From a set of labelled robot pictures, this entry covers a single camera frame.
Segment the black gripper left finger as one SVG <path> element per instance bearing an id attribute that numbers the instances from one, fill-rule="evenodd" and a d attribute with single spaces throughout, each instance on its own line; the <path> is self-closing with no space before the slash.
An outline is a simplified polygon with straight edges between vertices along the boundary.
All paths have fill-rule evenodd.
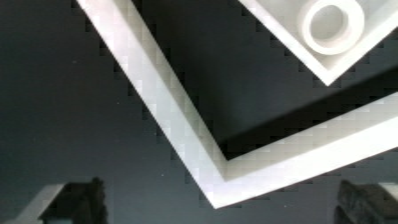
<path id="1" fill-rule="evenodd" d="M 108 224 L 105 183 L 89 182 L 46 185 L 14 219 L 3 224 Z"/>

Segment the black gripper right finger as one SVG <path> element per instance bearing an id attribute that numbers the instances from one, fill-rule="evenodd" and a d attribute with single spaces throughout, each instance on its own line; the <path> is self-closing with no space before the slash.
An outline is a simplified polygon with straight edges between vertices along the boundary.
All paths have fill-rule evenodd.
<path id="1" fill-rule="evenodd" d="M 398 183 L 341 181 L 334 224 L 398 224 Z"/>

